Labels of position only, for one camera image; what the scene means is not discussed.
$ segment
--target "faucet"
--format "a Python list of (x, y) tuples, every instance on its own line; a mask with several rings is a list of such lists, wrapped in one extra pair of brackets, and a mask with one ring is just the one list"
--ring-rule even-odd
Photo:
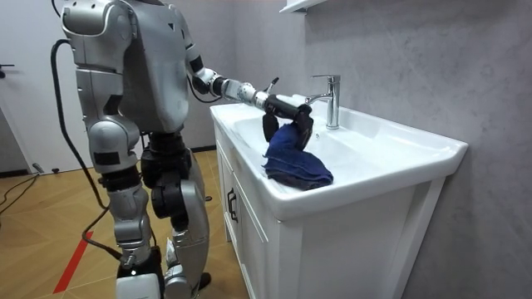
[(340, 127), (338, 124), (338, 114), (340, 112), (340, 76), (339, 75), (319, 75), (312, 76), (327, 77), (328, 79), (328, 92), (326, 94), (307, 96), (305, 98), (305, 104), (311, 105), (316, 100), (323, 100), (328, 103), (327, 109), (327, 129), (336, 130)]

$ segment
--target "wooden floor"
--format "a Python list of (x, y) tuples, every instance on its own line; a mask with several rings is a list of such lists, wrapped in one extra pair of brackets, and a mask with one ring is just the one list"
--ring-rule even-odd
[[(206, 271), (213, 281), (200, 298), (248, 298), (230, 243), (225, 242), (216, 152), (195, 155), (204, 177), (210, 250)], [(24, 177), (0, 179), (0, 193)], [(23, 188), (10, 194), (16, 197)], [(107, 199), (106, 193), (100, 194)], [(151, 225), (159, 245), (170, 236), (168, 220), (158, 219), (148, 204)], [(45, 175), (0, 220), (0, 298), (5, 299), (114, 299), (117, 262), (106, 252), (88, 246), (65, 292), (52, 294), (81, 239), (81, 231), (100, 209), (81, 171)], [(115, 245), (112, 217), (95, 227), (93, 239)]]

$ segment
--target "blue towel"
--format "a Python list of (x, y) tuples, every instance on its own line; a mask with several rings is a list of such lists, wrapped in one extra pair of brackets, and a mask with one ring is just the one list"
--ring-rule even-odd
[(269, 179), (275, 179), (287, 186), (310, 190), (333, 183), (333, 175), (315, 155), (295, 148), (298, 141), (296, 125), (284, 125), (269, 141), (264, 155), (264, 165)]

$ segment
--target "red line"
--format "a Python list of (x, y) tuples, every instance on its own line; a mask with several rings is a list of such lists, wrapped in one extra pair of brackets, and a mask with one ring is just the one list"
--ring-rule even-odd
[[(93, 232), (88, 232), (87, 237), (91, 238)], [(74, 272), (76, 271), (77, 265), (79, 265), (81, 261), (81, 257), (83, 257), (83, 253), (85, 252), (87, 242), (83, 241), (83, 239), (77, 244), (77, 248), (72, 254), (72, 257), (70, 259), (70, 262), (68, 262), (68, 265), (66, 265), (65, 271), (63, 272), (63, 275), (59, 279), (59, 282), (57, 283), (56, 289), (53, 290), (52, 294), (58, 293), (58, 292), (64, 292), (68, 284), (70, 283), (70, 280), (74, 276)]]

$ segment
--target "silver robot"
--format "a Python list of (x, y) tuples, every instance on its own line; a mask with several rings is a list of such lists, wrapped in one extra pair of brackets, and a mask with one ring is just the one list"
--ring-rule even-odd
[[(188, 115), (187, 76), (201, 94), (264, 110), (269, 141), (277, 117), (294, 120), (298, 147), (312, 130), (307, 105), (258, 91), (205, 68), (181, 12), (158, 0), (70, 0), (62, 28), (77, 65), (78, 93), (91, 159), (110, 199), (121, 264), (118, 299), (188, 299), (210, 281), (203, 273), (209, 223), (200, 170), (181, 139)], [(163, 275), (160, 249), (150, 245), (149, 201), (132, 149), (141, 132), (150, 144), (141, 157), (142, 179), (159, 218), (170, 218), (172, 240)]]

